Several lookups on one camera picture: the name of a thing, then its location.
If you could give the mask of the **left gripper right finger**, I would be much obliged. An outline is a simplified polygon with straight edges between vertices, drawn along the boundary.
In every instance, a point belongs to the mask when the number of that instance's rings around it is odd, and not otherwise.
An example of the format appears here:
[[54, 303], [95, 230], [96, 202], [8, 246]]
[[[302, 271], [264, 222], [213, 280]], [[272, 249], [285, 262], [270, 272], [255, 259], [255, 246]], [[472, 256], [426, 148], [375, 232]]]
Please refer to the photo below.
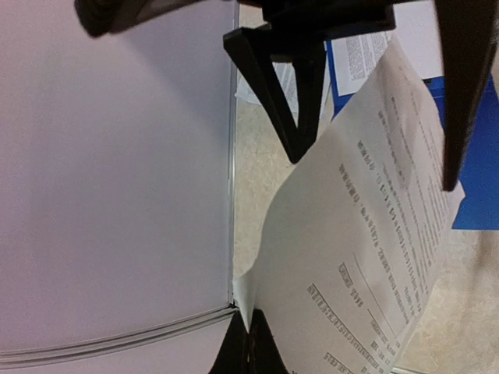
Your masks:
[[261, 310], [253, 310], [249, 331], [249, 373], [289, 374]]

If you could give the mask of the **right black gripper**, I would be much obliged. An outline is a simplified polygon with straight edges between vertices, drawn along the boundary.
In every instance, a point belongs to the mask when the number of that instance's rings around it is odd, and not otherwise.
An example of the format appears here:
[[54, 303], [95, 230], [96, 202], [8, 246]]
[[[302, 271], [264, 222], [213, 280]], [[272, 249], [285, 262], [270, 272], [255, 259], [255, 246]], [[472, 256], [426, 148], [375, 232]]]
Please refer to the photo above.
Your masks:
[[[298, 163], [317, 139], [326, 51], [318, 39], [391, 31], [394, 1], [242, 1], [257, 8], [262, 28], [241, 27], [223, 36], [223, 47], [260, 100], [289, 161]], [[273, 64], [296, 72], [299, 115], [293, 119]]]

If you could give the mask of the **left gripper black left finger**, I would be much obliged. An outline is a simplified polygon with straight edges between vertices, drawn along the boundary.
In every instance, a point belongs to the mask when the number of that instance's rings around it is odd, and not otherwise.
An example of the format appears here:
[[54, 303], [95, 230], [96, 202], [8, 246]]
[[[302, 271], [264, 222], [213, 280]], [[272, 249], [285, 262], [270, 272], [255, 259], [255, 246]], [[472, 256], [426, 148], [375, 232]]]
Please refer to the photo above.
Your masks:
[[235, 312], [209, 374], [247, 374], [249, 335], [240, 312]]

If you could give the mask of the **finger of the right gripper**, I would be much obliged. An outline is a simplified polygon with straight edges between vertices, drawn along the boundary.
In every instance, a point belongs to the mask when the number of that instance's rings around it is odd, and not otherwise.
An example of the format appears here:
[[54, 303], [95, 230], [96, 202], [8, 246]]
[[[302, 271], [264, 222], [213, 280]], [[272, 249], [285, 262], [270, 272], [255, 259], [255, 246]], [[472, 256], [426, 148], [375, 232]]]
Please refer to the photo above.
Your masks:
[[444, 67], [442, 186], [458, 182], [498, 47], [498, 1], [436, 1]]

